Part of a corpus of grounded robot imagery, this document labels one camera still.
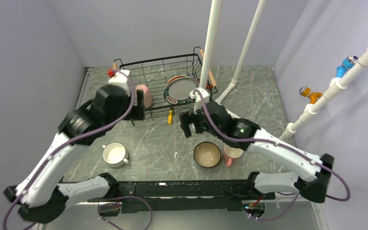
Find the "pink mug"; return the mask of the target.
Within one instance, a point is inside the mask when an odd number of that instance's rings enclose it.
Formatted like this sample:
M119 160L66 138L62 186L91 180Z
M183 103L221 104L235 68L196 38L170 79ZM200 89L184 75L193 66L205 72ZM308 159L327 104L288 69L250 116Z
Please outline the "pink mug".
M222 157L225 161L226 167L230 167L243 154L242 149L233 148L229 145L224 145Z
M136 90L143 91L144 106L145 108L150 108L153 103L153 99L149 87L146 85L138 85Z

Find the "green rimmed white plate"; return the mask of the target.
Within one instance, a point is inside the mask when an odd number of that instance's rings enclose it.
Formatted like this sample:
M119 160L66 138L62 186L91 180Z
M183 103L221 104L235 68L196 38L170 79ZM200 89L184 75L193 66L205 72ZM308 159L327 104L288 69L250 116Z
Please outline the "green rimmed white plate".
M199 80L193 77L180 78L165 87L163 97L169 104L185 104L189 102L189 93L199 86Z

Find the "dark bowl cream inside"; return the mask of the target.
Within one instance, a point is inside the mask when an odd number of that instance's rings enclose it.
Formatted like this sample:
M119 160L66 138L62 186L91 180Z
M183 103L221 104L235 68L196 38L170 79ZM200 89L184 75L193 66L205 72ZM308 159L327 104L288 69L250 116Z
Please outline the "dark bowl cream inside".
M193 158L198 165L204 168L212 168L219 163L221 152L216 144L205 141L195 146Z

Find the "orange plate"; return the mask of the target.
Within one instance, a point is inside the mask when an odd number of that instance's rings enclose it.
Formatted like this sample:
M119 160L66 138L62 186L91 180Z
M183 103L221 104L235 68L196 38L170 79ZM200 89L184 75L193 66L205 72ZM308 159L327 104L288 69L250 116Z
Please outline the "orange plate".
M180 79L180 78L185 78L185 77L188 77L187 75L176 75L176 76L173 76L173 77L171 77L168 81L167 81L167 83L166 83L166 85L168 86L170 83L172 83L173 81L175 81L175 80L177 80L177 79Z

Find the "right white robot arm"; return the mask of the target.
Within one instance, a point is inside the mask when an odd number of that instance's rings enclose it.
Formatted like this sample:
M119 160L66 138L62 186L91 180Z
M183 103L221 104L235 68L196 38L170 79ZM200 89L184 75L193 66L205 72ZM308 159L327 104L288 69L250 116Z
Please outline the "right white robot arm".
M325 202L331 177L329 170L334 164L332 155L303 152L251 120L232 117L224 106L214 101L208 102L206 107L211 121L203 109L180 114L180 127L187 138L191 136L190 126L194 126L197 134L208 132L230 147L266 156L290 170L288 173L250 173L245 185L249 198L286 192L297 193L311 202Z

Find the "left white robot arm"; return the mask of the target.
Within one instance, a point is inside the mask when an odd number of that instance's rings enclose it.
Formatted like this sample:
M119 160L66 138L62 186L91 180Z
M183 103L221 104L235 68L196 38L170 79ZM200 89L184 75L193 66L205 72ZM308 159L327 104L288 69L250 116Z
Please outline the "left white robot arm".
M19 205L22 220L48 224L77 203L91 199L115 200L119 182L109 173L77 183L64 183L62 178L74 159L118 122L143 120L143 102L142 90L107 84L97 90L93 99L70 111L30 175L3 192L12 205Z

